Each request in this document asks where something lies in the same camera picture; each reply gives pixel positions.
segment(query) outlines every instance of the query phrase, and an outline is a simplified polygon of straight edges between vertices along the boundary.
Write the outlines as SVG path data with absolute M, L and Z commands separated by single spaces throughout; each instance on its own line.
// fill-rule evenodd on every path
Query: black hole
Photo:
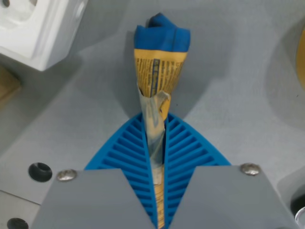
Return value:
M 8 229 L 29 229 L 27 222 L 20 218 L 11 218 L 7 226 Z
M 2 0 L 2 3 L 5 7 L 9 7 L 10 6 L 10 0 Z
M 52 178 L 52 170 L 44 163 L 33 163 L 29 167 L 29 175 L 38 182 L 46 182 Z
M 305 207 L 305 196 L 304 195 L 294 199 L 290 204 L 290 209 L 294 216 L 303 207 Z

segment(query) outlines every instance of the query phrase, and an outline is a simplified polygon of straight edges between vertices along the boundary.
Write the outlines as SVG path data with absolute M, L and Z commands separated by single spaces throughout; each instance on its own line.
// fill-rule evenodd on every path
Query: blue silicone holder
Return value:
M 168 228 L 197 166 L 228 166 L 225 157 L 180 118 L 168 114 L 164 159 L 164 215 Z
M 167 229 L 196 166 L 230 163 L 204 137 L 178 117 L 165 122 L 164 215 Z M 120 168 L 157 227 L 157 206 L 142 114 L 126 122 L 97 152 L 85 170 Z

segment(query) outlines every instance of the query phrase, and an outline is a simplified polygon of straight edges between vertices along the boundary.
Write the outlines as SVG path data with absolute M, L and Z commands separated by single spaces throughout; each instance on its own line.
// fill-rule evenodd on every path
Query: white electrical outlet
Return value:
M 44 71 L 70 50 L 88 0 L 0 0 L 0 53 Z

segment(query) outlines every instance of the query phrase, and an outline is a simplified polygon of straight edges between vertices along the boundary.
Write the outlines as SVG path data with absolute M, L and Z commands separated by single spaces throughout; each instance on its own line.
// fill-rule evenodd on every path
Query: screw head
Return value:
M 240 170 L 248 176 L 256 176 L 261 172 L 259 165 L 253 163 L 245 163 L 240 166 Z
M 57 179 L 61 182 L 73 180 L 77 177 L 77 172 L 73 169 L 66 169 L 57 174 Z

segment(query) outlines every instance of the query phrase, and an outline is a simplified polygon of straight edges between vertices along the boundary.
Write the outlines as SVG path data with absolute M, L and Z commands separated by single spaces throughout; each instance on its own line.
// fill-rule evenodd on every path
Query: wooden board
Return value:
M 305 89 L 305 30 L 302 33 L 296 55 L 296 72 L 303 89 Z
M 0 108 L 21 88 L 20 81 L 0 66 Z

